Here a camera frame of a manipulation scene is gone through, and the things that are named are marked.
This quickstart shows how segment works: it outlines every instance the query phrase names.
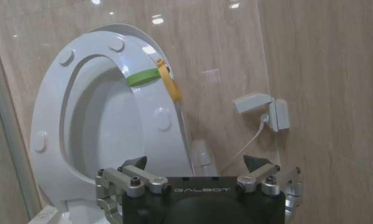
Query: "white toilet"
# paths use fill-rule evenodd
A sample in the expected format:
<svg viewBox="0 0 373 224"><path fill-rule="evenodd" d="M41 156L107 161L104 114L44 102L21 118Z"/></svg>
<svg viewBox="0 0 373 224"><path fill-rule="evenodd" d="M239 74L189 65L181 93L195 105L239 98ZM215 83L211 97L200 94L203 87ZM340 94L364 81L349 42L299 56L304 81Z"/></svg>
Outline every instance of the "white toilet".
<svg viewBox="0 0 373 224"><path fill-rule="evenodd" d="M204 144L191 149L159 59L169 67L151 37L113 24L77 37L52 62L35 105L31 161L61 222L107 223L93 179L128 159L145 155L145 170L163 176L219 174Z"/></svg>

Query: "screw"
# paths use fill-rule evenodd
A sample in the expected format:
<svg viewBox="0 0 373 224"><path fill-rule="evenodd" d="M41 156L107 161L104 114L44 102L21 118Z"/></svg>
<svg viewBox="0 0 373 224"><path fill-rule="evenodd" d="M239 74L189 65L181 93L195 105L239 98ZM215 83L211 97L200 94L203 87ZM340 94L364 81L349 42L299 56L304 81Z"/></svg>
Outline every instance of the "screw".
<svg viewBox="0 0 373 224"><path fill-rule="evenodd" d="M139 185L141 184L141 179L135 176L132 179L131 179L131 186L132 187L137 187Z"/></svg>
<svg viewBox="0 0 373 224"><path fill-rule="evenodd" d="M103 176L104 175L104 169L100 169L99 170L99 176Z"/></svg>
<svg viewBox="0 0 373 224"><path fill-rule="evenodd" d="M268 176L265 179L265 182L269 184L276 184L276 177L275 176Z"/></svg>

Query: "metal bracket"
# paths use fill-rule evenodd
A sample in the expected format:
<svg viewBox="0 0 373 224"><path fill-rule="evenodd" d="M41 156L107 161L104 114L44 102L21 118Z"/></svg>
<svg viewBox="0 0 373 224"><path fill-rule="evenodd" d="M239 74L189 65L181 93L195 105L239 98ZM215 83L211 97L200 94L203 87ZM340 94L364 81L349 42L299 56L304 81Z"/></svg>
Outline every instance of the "metal bracket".
<svg viewBox="0 0 373 224"><path fill-rule="evenodd" d="M131 178L113 168L100 170L95 182L97 206L104 209L109 223L123 224L123 217L117 209L117 204L121 204L121 196L124 193L129 197L143 196L145 194L145 184L139 177Z"/></svg>
<svg viewBox="0 0 373 224"><path fill-rule="evenodd" d="M285 223L293 219L295 210L303 203L303 177L300 168L280 171L261 181L261 191L276 196L283 191L287 196Z"/></svg>
<svg viewBox="0 0 373 224"><path fill-rule="evenodd" d="M168 179L148 173L145 170L129 165L123 167L123 173L129 176L137 176L147 183L149 191L155 194L167 193L169 190Z"/></svg>
<svg viewBox="0 0 373 224"><path fill-rule="evenodd" d="M257 185L269 175L279 171L280 167L273 164L265 164L245 176L237 177L237 184L243 187L245 193L256 190Z"/></svg>

